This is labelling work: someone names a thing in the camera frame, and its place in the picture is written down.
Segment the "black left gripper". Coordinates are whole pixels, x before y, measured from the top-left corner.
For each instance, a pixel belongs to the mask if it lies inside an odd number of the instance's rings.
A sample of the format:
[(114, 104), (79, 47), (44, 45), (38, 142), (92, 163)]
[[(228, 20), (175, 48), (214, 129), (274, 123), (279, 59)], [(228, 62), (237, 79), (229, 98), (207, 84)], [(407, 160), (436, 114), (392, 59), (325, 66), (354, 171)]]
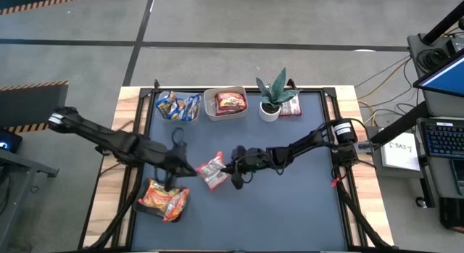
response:
[(171, 149), (158, 142), (144, 144), (144, 161), (167, 171), (165, 190), (177, 188), (177, 179), (197, 176), (197, 171), (186, 160), (186, 143), (174, 143)]

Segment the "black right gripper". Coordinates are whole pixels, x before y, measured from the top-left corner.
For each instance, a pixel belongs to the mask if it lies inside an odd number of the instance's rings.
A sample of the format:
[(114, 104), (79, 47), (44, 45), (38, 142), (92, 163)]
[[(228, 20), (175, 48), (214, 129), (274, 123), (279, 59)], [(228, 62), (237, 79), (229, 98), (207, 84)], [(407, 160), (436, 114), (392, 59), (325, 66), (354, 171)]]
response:
[(240, 172), (256, 172), (271, 166), (269, 154), (260, 148), (246, 149), (244, 146), (237, 146), (231, 154), (233, 164), (221, 169), (223, 173), (231, 176), (231, 182), (235, 189), (243, 188), (244, 180)]

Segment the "red Maruchan beef ramen packet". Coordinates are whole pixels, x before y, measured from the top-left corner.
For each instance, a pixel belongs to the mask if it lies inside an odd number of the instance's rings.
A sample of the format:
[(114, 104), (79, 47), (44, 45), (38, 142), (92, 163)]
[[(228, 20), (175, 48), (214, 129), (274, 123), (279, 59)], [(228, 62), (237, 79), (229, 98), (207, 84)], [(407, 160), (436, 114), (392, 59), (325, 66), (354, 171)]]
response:
[(229, 115), (247, 108), (244, 96), (236, 92), (220, 92), (215, 95), (216, 115)]
[(296, 95), (281, 105), (280, 117), (296, 117), (302, 115), (302, 109), (299, 103), (299, 96)]
[(218, 117), (226, 116), (226, 115), (236, 115), (236, 114), (240, 114), (245, 111), (246, 109), (219, 109), (217, 108), (215, 110), (215, 115)]

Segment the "clear plastic bin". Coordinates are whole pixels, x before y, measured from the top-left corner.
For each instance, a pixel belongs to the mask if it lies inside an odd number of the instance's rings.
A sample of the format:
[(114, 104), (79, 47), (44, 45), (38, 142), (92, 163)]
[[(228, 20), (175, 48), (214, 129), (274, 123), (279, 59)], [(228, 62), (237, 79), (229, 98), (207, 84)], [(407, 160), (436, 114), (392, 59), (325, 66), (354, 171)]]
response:
[[(175, 96), (176, 98), (180, 98), (180, 99), (187, 99), (188, 97), (190, 96), (195, 96), (196, 94), (193, 94), (193, 93), (185, 93), (185, 92), (178, 92), (178, 91), (173, 91), (175, 93)], [(161, 121), (165, 122), (165, 123), (175, 123), (175, 124), (178, 124), (178, 125), (195, 125), (199, 122), (199, 116), (201, 114), (201, 109), (202, 109), (202, 95), (201, 95), (201, 104), (200, 104), (200, 108), (199, 108), (199, 113), (197, 115), (197, 117), (190, 121), (182, 121), (182, 120), (171, 120), (170, 118), (168, 119), (165, 119), (161, 116), (160, 112), (157, 110), (157, 107), (156, 107), (156, 103), (159, 99), (161, 99), (162, 97), (165, 97), (167, 96), (169, 93), (169, 91), (163, 91), (156, 99), (156, 102), (155, 102), (155, 115), (161, 119)]]

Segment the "snake plant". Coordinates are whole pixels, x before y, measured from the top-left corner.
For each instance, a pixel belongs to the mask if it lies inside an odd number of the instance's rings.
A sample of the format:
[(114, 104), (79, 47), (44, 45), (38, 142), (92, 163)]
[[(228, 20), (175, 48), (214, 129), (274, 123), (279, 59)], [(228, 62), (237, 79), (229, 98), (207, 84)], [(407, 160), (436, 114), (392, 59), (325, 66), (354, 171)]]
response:
[(295, 88), (286, 89), (286, 68), (271, 85), (266, 86), (260, 78), (256, 78), (256, 83), (261, 93), (259, 115), (265, 122), (276, 121), (280, 117), (281, 105), (299, 95)]

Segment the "blue Maruchan soy ramen packet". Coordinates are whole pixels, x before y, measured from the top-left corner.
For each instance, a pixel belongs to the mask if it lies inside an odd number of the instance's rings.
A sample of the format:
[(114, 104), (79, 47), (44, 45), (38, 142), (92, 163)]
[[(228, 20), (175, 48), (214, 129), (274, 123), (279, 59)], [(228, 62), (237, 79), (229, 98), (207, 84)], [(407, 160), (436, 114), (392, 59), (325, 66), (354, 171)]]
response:
[(190, 121), (194, 120), (197, 117), (197, 115), (199, 113), (200, 104), (201, 104), (201, 95), (200, 94), (197, 94), (197, 95), (192, 96), (190, 98), (189, 107), (188, 107), (188, 109), (186, 111), (187, 118)]
[(182, 121), (188, 121), (189, 120), (189, 116), (188, 116), (188, 113), (189, 113), (189, 108), (193, 102), (193, 97), (190, 96), (188, 97), (187, 99), (184, 100), (184, 107), (182, 109), (182, 111), (180, 112), (180, 116), (181, 116), (181, 120)]
[(176, 103), (176, 96), (173, 91), (169, 91), (168, 95), (159, 99), (156, 103), (157, 110), (165, 119), (169, 118), (171, 107)]
[(177, 98), (170, 107), (169, 118), (171, 120), (182, 120), (185, 106), (185, 100)]

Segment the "dark grey plastic bin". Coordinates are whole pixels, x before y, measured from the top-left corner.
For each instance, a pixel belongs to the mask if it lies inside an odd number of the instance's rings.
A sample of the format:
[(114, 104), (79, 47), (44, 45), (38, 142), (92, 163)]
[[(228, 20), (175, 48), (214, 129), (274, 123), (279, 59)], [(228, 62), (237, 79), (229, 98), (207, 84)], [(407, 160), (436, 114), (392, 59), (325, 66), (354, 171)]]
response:
[[(148, 189), (148, 186), (149, 186), (149, 178), (147, 178), (146, 180), (143, 181), (143, 183), (141, 185), (141, 188), (138, 191), (138, 194), (136, 196), (136, 200), (133, 203), (133, 208), (137, 212), (146, 213), (148, 215), (152, 215), (152, 216), (159, 217), (159, 218), (163, 219), (164, 213), (161, 213), (159, 210), (146, 207), (146, 206), (144, 206), (144, 205), (142, 205), (141, 203), (138, 202), (138, 199), (140, 199), (144, 195), (144, 192)], [(180, 187), (179, 189), (182, 191), (182, 190), (187, 189), (187, 188)], [(174, 220), (171, 223), (178, 222), (181, 219), (181, 215), (179, 216), (178, 219)]]

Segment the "grey metal desk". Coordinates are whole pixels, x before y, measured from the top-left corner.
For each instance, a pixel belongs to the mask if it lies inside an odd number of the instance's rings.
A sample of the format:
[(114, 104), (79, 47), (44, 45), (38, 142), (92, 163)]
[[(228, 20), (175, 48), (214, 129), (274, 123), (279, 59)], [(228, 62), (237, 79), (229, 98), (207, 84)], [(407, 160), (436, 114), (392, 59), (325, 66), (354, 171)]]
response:
[(8, 177), (5, 179), (7, 186), (4, 190), (7, 199), (5, 202), (0, 200), (0, 253), (5, 253), (36, 174), (44, 173), (49, 178), (56, 178), (59, 169), (0, 149), (1, 166), (8, 169)]

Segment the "black hazard-striped floor mat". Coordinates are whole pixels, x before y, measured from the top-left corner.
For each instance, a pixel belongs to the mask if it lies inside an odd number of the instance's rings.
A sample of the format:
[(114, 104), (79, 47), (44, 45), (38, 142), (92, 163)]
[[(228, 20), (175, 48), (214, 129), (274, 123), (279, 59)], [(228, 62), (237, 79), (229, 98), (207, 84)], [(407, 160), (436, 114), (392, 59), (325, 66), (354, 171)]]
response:
[(66, 102), (69, 82), (0, 87), (0, 128), (12, 133), (46, 130), (55, 108)]

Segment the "white labelled paper sheet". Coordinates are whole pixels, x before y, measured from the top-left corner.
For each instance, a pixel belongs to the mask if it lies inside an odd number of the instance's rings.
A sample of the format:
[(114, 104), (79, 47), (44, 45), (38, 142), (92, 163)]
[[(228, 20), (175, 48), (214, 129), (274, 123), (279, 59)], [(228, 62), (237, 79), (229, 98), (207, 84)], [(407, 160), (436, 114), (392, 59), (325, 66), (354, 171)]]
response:
[(400, 170), (420, 170), (415, 142), (389, 142), (381, 147), (381, 158), (386, 167)]

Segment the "black device with blue light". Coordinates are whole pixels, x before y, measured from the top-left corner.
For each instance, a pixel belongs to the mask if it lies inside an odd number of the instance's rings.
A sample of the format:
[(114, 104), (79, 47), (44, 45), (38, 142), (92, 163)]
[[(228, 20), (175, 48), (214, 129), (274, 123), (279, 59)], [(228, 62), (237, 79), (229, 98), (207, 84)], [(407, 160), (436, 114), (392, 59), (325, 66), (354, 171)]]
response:
[(21, 136), (0, 128), (0, 149), (16, 154), (21, 143)]

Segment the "black backlit keyboard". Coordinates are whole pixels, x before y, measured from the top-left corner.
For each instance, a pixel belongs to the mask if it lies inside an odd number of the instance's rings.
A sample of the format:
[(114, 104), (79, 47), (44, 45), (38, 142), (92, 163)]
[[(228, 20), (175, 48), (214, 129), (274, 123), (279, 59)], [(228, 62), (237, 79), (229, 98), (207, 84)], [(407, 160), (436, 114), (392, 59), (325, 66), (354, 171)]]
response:
[(418, 126), (428, 156), (464, 158), (464, 120), (422, 118)]

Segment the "grey equipment cart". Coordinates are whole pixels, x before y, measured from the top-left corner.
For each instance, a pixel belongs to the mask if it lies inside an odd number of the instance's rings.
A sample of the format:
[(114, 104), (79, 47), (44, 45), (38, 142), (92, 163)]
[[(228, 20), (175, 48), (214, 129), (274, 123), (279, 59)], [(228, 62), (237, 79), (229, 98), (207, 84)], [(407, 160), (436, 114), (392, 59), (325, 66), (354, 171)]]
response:
[[(446, 40), (447, 38), (438, 39), (433, 46), (428, 46), (422, 43), (419, 35), (407, 37), (408, 49), (415, 66), (415, 71), (418, 75), (418, 80), (426, 74), (426, 69), (421, 68), (419, 65), (419, 53), (423, 50), (435, 49)], [(422, 93), (425, 99), (423, 103), (426, 106), (427, 115), (421, 115), (420, 117), (431, 117), (437, 119), (439, 122), (457, 120), (459, 123), (464, 123), (464, 112), (458, 112), (458, 106), (464, 104), (464, 97), (451, 96), (427, 90), (422, 90)], [(450, 159), (428, 157), (427, 160), (437, 194), (445, 198), (464, 199), (464, 196), (457, 192), (451, 171)]]

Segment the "black box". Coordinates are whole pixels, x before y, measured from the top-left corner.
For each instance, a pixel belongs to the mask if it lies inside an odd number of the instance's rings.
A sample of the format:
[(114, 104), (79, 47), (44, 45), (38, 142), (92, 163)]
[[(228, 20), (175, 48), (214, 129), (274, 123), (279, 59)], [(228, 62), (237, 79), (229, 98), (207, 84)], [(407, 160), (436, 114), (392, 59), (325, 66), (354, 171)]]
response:
[(464, 234), (464, 199), (440, 197), (439, 214), (446, 229)]

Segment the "hazard-striped floor tape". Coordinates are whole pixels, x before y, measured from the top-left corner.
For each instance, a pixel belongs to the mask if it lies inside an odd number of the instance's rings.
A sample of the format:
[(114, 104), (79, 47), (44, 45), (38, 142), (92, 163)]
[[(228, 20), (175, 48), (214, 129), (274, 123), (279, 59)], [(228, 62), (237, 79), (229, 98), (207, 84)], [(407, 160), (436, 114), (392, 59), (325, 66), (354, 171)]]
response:
[(15, 12), (24, 12), (32, 9), (38, 9), (41, 7), (50, 7), (58, 4), (63, 4), (71, 1), (77, 1), (77, 0), (44, 0), (44, 1), (37, 1), (29, 4), (23, 4), (19, 6), (14, 6), (14, 7), (9, 7), (9, 8), (3, 8), (0, 9), (0, 15), (6, 15), (6, 14), (13, 14)]

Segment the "dark tablet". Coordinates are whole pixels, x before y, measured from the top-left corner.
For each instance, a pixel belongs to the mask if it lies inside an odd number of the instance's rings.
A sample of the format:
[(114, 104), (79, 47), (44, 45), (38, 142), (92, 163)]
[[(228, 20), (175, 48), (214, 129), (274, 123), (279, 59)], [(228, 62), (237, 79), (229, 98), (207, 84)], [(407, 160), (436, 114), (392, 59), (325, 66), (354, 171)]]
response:
[(459, 195), (464, 196), (464, 159), (452, 159), (451, 171)]

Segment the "black stand pole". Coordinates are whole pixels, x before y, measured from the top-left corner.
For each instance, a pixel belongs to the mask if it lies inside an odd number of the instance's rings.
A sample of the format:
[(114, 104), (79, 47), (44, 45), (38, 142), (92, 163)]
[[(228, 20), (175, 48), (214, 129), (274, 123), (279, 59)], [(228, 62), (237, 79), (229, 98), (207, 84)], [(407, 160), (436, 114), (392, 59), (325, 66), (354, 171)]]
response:
[(464, 0), (460, 2), (446, 17), (444, 17), (434, 28), (421, 37), (422, 43), (431, 45), (449, 28), (464, 16)]

